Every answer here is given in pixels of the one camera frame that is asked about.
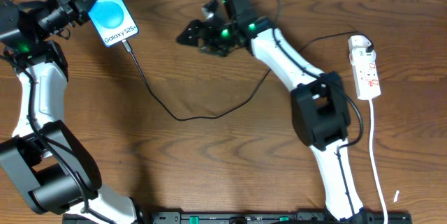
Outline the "blue Galaxy smartphone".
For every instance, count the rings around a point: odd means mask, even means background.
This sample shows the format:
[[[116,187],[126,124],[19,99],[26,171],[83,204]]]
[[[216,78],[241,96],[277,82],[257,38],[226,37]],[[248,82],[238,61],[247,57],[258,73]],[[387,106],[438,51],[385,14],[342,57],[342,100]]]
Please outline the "blue Galaxy smartphone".
[[[89,11],[89,16],[106,47],[111,47],[139,32],[123,0],[97,0]]]

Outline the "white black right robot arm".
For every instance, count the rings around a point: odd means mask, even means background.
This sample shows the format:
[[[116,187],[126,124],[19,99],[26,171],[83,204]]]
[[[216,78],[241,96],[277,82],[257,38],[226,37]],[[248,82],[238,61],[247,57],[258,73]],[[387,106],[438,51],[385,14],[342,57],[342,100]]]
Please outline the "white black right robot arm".
[[[351,123],[341,77],[306,61],[250,0],[212,0],[204,20],[192,20],[177,37],[180,45],[227,56],[243,47],[264,63],[288,89],[294,131],[316,159],[325,189],[325,208],[337,221],[352,221],[363,208],[356,192],[347,147]]]

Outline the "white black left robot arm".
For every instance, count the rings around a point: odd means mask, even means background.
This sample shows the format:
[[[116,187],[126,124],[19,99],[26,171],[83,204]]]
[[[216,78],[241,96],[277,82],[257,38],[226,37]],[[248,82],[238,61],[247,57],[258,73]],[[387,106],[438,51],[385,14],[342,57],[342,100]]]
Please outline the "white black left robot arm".
[[[22,85],[20,118],[1,144],[1,167],[28,207],[67,223],[147,223],[136,202],[102,182],[90,153],[68,129],[68,63],[53,36],[90,20],[99,0],[1,0],[1,59]]]

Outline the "white USB charger adapter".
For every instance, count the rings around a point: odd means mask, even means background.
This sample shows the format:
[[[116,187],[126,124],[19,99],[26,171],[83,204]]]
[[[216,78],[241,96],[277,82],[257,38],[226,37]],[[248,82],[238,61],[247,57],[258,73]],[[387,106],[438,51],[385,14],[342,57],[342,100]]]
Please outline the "white USB charger adapter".
[[[352,66],[372,63],[376,60],[374,44],[364,35],[354,35],[348,40],[349,61]]]

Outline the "white power strip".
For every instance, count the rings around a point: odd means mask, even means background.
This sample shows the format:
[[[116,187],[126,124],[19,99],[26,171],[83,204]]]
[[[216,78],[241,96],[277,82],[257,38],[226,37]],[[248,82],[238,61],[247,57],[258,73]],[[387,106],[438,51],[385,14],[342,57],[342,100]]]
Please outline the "white power strip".
[[[376,62],[352,66],[357,97],[372,100],[381,95]]]

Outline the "small white paper scrap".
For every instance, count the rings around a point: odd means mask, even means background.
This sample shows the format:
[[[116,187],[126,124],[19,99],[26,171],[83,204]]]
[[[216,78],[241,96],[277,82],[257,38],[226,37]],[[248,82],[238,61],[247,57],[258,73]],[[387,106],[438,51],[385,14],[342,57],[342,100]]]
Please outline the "small white paper scrap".
[[[393,198],[393,202],[397,202],[397,201],[398,201],[399,194],[400,194],[400,191],[399,191],[399,190],[396,190],[396,191],[395,191],[395,196],[394,196],[394,198]]]

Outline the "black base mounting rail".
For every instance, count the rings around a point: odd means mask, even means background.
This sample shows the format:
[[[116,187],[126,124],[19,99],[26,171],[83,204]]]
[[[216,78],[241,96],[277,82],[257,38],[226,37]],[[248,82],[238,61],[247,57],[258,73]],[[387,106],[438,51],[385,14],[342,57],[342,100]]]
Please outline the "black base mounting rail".
[[[352,223],[352,224],[381,224],[384,223],[383,214],[361,211],[348,220],[336,221],[323,211],[298,211],[289,214],[182,214],[178,212],[152,213],[149,223],[154,224],[266,224],[266,223]],[[94,223],[88,218],[65,214],[61,223]],[[390,224],[412,224],[411,214],[388,214]]]

